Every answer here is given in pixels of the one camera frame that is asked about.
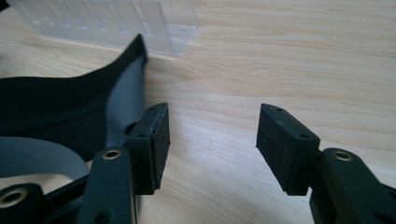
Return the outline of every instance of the wood grain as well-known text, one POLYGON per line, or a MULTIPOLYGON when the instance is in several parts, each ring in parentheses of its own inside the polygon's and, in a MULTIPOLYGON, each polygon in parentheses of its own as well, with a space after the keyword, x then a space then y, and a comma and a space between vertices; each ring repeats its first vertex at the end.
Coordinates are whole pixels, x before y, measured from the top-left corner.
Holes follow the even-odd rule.
MULTIPOLYGON (((255 148, 261 103, 396 187, 395 1, 195 3, 196 37, 147 67, 147 104, 169 102, 172 145, 142 223, 313 223, 309 197, 286 196, 255 148)), ((120 52, 39 37, 12 9, 0 13, 0 77, 78 76, 120 52)))

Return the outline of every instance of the clear plastic tray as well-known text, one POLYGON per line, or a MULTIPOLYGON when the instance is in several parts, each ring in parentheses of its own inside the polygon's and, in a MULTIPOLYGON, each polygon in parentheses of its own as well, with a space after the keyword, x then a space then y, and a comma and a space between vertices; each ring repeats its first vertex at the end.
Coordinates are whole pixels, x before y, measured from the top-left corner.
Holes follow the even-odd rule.
POLYGON ((197 30, 193 0, 7 0, 39 34, 178 55, 197 30))

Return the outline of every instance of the metal ring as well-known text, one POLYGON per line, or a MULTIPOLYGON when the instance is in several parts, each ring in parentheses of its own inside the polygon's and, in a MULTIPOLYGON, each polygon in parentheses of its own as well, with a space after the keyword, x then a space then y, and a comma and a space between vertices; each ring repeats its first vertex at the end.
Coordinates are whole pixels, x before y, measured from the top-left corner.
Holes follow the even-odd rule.
POLYGON ((0 208, 8 208, 20 203, 26 198, 28 191, 26 189, 14 189, 0 197, 0 208))
POLYGON ((334 157, 340 161, 352 161, 353 158, 346 152, 343 151, 334 151, 332 153, 334 157))
POLYGON ((112 149, 105 152, 102 157, 105 160, 114 160, 121 155, 121 151, 118 149, 112 149))

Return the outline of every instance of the tabletop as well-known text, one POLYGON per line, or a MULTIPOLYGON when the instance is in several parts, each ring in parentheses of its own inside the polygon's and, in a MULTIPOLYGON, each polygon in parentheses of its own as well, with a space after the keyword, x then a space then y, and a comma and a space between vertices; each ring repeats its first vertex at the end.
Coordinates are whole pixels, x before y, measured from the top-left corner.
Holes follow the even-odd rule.
MULTIPOLYGON (((287 109, 320 149, 359 155, 396 187, 396 2, 196 0, 199 31, 177 57, 149 55, 147 106, 168 102, 172 145, 141 223, 313 223, 309 194, 289 197, 256 146, 262 103, 287 109)), ((32 32, 0 13, 0 77, 74 77, 122 49, 32 32)), ((46 192, 60 175, 22 181, 46 192)))

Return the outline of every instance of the gray strap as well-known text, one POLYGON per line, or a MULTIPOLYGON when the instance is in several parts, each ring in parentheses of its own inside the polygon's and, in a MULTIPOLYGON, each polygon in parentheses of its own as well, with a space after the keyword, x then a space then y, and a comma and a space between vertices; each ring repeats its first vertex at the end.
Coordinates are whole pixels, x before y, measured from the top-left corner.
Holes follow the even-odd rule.
POLYGON ((67 147, 38 139, 0 136, 0 178, 59 174, 78 179, 88 172, 84 160, 67 147))

